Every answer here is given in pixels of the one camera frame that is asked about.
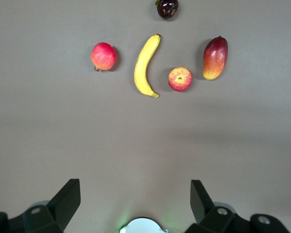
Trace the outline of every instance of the red fruit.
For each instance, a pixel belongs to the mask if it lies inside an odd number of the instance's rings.
[[[184,91],[192,84],[192,73],[184,67],[174,68],[168,75],[168,84],[175,91]]]
[[[95,65],[95,71],[109,70],[116,62],[116,51],[108,43],[100,42],[93,48],[91,60]]]
[[[204,78],[213,80],[223,72],[227,60],[227,41],[219,36],[211,40],[204,50]]]

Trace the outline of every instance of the pomegranate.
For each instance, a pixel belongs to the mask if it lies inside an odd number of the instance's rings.
[[[95,71],[109,70],[116,62],[116,51],[112,45],[100,42],[94,46],[91,60],[95,65]]]

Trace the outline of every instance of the red mango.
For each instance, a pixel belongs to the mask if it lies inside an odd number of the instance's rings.
[[[223,72],[227,61],[228,46],[225,38],[212,39],[204,50],[204,78],[216,79]]]

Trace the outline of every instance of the gray background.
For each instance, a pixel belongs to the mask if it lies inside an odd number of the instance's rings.
[[[245,219],[270,214],[291,231],[291,0],[180,0],[172,21],[154,2],[0,0],[0,211],[17,216],[79,178],[66,233],[115,233],[137,216],[180,233],[199,179]],[[156,33],[158,99],[133,82]],[[203,50],[219,35],[227,65],[204,80]],[[95,72],[102,41],[118,62]],[[167,83],[178,66],[194,76],[183,93]]]

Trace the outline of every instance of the banana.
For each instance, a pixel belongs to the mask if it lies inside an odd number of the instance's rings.
[[[155,50],[157,49],[161,40],[160,34],[155,34],[151,36],[144,47],[141,49],[140,54],[137,58],[135,71],[134,71],[134,81],[137,89],[144,95],[152,96],[154,98],[159,97],[160,95],[152,90],[149,82],[146,77],[146,68],[151,60]]]

